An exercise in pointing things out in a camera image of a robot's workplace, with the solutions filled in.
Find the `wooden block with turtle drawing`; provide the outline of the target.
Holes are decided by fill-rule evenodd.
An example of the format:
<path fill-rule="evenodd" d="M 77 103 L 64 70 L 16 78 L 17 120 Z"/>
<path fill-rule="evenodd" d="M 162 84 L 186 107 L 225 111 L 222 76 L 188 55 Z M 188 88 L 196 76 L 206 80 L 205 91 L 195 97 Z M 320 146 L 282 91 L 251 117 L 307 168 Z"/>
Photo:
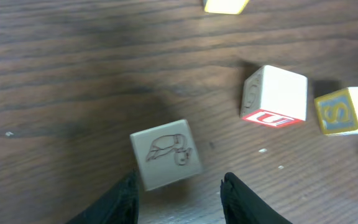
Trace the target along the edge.
<path fill-rule="evenodd" d="M 133 133 L 130 140 L 146 191 L 187 179 L 203 170 L 185 119 Z"/>

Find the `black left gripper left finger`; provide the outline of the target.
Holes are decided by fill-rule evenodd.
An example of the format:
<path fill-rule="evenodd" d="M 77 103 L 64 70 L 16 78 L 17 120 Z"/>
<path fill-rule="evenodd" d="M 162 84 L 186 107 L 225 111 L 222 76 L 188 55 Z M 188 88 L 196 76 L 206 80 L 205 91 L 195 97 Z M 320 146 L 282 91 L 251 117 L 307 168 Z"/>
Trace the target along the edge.
<path fill-rule="evenodd" d="M 137 224 L 139 182 L 132 171 L 67 224 Z"/>

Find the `wooden block red letter side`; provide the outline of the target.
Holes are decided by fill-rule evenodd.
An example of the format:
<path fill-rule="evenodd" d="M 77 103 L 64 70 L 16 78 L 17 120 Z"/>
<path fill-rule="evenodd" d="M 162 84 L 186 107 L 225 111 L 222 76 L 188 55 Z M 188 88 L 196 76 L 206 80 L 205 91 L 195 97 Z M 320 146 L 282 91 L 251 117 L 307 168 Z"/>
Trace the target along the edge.
<path fill-rule="evenodd" d="M 306 121 L 308 79 L 264 65 L 244 82 L 240 118 L 272 128 Z"/>

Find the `wooden block yellow S side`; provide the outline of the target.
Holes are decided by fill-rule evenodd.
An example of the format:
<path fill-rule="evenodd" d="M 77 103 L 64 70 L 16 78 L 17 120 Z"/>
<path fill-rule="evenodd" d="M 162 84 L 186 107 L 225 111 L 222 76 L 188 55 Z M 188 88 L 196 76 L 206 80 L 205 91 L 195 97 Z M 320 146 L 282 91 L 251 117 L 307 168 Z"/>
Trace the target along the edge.
<path fill-rule="evenodd" d="M 358 134 L 358 86 L 317 97 L 314 104 L 324 135 Z"/>

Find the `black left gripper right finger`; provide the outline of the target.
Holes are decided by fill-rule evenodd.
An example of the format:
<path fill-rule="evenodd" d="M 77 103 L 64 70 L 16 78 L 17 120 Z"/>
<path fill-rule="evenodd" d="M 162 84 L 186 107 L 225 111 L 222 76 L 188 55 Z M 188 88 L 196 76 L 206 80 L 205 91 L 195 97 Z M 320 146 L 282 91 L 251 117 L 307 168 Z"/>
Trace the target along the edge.
<path fill-rule="evenodd" d="M 291 224 L 232 172 L 225 174 L 220 189 L 227 224 Z"/>

